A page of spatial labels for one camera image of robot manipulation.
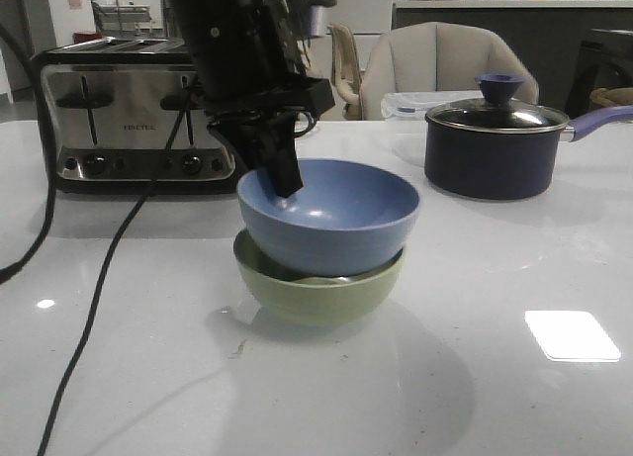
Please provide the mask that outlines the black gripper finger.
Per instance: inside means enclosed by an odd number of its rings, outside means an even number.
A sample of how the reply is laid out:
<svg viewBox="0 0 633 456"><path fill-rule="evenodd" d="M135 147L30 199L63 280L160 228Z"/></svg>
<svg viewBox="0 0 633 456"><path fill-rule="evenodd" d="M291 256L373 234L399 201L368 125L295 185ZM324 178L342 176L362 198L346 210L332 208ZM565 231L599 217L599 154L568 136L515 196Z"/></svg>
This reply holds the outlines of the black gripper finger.
<svg viewBox="0 0 633 456"><path fill-rule="evenodd" d="M282 198L292 196L303 187L294 134L294 124L278 124L263 129L258 135L260 162L275 193Z"/></svg>

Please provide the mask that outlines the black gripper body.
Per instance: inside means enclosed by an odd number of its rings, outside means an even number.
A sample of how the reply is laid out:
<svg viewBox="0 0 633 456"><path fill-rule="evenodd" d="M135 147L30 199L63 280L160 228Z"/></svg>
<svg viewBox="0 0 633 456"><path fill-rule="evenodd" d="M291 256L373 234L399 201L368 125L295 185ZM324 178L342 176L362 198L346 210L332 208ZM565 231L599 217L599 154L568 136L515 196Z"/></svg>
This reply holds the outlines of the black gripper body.
<svg viewBox="0 0 633 456"><path fill-rule="evenodd" d="M271 90L235 99L200 97L208 129L234 155L241 169L264 167L260 162L259 133L278 124L295 124L297 116L313 122L334 106L327 79L295 77Z"/></svg>

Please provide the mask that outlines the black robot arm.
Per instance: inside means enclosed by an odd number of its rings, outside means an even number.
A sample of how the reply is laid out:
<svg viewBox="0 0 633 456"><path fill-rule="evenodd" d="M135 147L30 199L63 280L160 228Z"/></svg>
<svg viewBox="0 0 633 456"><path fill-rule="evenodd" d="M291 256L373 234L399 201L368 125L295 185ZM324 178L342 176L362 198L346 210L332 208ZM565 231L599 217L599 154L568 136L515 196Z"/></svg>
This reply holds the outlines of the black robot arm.
<svg viewBox="0 0 633 456"><path fill-rule="evenodd" d="M210 134L242 171L263 169L280 197L303 186L296 120L333 107L328 80L306 72L287 0L168 0L200 82Z"/></svg>

